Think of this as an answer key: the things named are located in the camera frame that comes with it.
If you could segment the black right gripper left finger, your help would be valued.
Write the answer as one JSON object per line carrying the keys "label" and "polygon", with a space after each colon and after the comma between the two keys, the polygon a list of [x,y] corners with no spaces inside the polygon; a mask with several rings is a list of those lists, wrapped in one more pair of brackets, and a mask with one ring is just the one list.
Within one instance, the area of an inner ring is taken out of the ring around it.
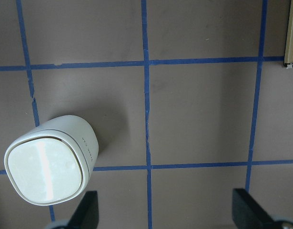
{"label": "black right gripper left finger", "polygon": [[98,192],[87,191],[76,208],[66,229],[96,229],[99,224]]}

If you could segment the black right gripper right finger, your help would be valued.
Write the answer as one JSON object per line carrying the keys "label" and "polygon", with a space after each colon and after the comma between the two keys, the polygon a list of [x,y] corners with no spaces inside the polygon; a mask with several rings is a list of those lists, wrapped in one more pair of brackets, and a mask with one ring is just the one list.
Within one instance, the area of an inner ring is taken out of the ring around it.
{"label": "black right gripper right finger", "polygon": [[232,219],[238,229],[293,229],[293,222],[271,217],[244,188],[232,190]]}

